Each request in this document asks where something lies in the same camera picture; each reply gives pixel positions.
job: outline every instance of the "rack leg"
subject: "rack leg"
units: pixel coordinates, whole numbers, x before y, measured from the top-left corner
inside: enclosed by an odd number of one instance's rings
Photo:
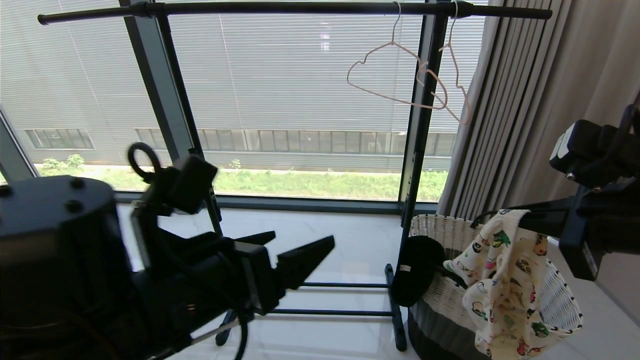
[[[227,311],[227,315],[225,316],[225,319],[222,320],[222,323],[220,324],[220,326],[222,325],[226,325],[230,322],[233,322],[236,319],[236,313],[229,310]],[[229,339],[229,332],[231,331],[231,329],[227,329],[221,333],[219,333],[218,335],[216,335],[216,345],[221,347],[222,345],[224,345],[227,340]]]
[[[387,276],[389,304],[391,305],[391,321],[394,324],[394,335],[396,337],[396,349],[399,351],[406,350],[406,334],[404,333],[404,324],[402,321],[402,313],[400,306],[396,304],[391,297],[391,282],[394,280],[394,268],[391,264],[385,267],[385,275]]]

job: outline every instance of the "grass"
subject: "grass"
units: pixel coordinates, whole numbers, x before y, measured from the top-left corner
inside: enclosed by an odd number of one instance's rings
[[[129,168],[80,167],[42,168],[42,176],[73,175],[90,177],[110,184],[117,190],[144,190],[147,187]],[[423,172],[418,191],[419,201],[440,199],[448,172]],[[263,170],[220,169],[214,186],[216,193],[334,199],[395,200],[400,174],[351,172],[272,172]]]

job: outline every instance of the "row window strip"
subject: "row window strip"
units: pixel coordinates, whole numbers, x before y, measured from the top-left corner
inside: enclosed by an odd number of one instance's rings
[[[86,129],[25,130],[36,149],[95,149]]]
[[[136,129],[139,139],[166,149],[160,129]],[[321,154],[404,154],[406,133],[199,129],[205,151],[307,152]],[[451,156],[455,134],[429,134],[426,156]]]

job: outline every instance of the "clothes rail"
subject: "clothes rail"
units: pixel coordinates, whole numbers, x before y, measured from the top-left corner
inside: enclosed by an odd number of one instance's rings
[[[501,6],[477,6],[464,1],[457,1],[458,14],[457,19],[468,16],[492,16],[492,17],[518,17],[526,19],[542,19],[551,18],[551,10],[528,9],[528,8],[509,8]],[[96,10],[85,10],[78,12],[55,13],[50,15],[38,15],[38,21],[42,25],[52,24],[55,22],[67,22],[75,20],[101,19],[107,17],[148,17],[156,18],[158,29],[162,34],[162,43],[166,49],[166,57],[168,64],[172,70],[176,90],[180,97],[180,102],[185,114],[189,133],[194,142],[194,152],[203,155],[202,146],[200,145],[198,132],[196,130],[195,121],[189,105],[180,65],[178,63],[175,46],[171,36],[171,27],[168,21],[169,15],[175,14],[203,14],[203,13],[311,13],[311,14],[353,14],[353,15],[397,15],[398,5],[395,3],[321,3],[321,2],[298,2],[298,3],[260,3],[260,2],[240,2],[240,3],[181,3],[181,4],[164,4],[164,3],[136,3],[130,6],[119,8],[106,8]],[[423,19],[423,32],[420,37],[419,53],[421,57],[427,58],[429,62],[429,70],[438,74],[440,68],[440,59],[442,52],[439,49],[444,45],[445,34],[447,30],[447,18],[456,15],[456,4],[447,0],[438,0],[435,3],[403,3],[403,15],[435,15],[433,22],[427,22]],[[424,27],[430,24],[430,36],[424,36]],[[435,80],[428,77],[425,82],[422,104],[433,105],[433,96],[430,95],[436,89]],[[417,117],[416,121],[409,121],[409,134],[414,140],[407,139],[407,154],[405,155],[405,163],[403,164],[402,183],[410,184],[407,191],[404,192],[401,203],[403,204],[403,236],[401,244],[404,243],[408,236],[408,226],[415,209],[415,203],[418,192],[418,184],[420,180],[420,171],[422,168],[422,159],[424,158],[425,141],[429,131],[430,110],[422,113]],[[216,232],[220,232],[220,209],[215,202],[215,195],[212,194],[211,199],[207,200],[207,210]],[[391,282],[394,277],[393,266],[387,264],[385,267],[386,284],[358,284],[358,283],[338,283],[338,282],[306,282],[303,286],[324,287],[324,288],[381,288],[387,289],[390,311],[353,311],[353,310],[324,310],[324,309],[275,309],[272,313],[280,314],[297,314],[297,315],[333,315],[333,316],[384,316],[391,317],[393,323],[394,337],[396,348],[404,351],[407,348],[406,334],[404,333],[404,325],[400,307],[392,299],[390,294]],[[230,323],[234,321],[236,314],[229,311],[222,323]],[[229,330],[223,331],[216,336],[216,344],[223,345],[226,343]]]
[[[158,15],[184,15],[198,13],[317,13],[317,14],[355,14],[355,15],[397,15],[398,6],[395,3],[136,3],[119,8],[105,8],[82,10],[77,12],[38,15],[42,25],[54,22],[100,19],[105,17],[141,16],[153,17]],[[445,15],[452,17],[456,14],[456,5],[450,2],[435,4],[406,4],[402,5],[403,15]],[[520,17],[526,19],[551,18],[551,10],[507,8],[503,6],[479,6],[464,1],[458,1],[458,18],[468,16]]]

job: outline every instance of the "woven basket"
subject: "woven basket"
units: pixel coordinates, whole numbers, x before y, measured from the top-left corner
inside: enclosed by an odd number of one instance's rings
[[[459,218],[418,215],[412,220],[410,236],[426,235],[435,239],[445,248],[447,258],[453,260],[467,249],[481,228],[479,226],[477,229],[472,229],[470,225],[470,221]],[[465,290],[455,285],[452,280],[436,274],[429,290],[422,298],[433,311],[446,316],[460,326],[475,331],[475,324],[467,310],[462,307],[464,294]],[[540,292],[540,314],[548,326],[557,327],[557,331],[564,331],[567,336],[582,328],[582,314],[575,298],[551,261],[547,261],[545,267],[545,283]],[[554,345],[561,340],[558,338],[549,345]]]

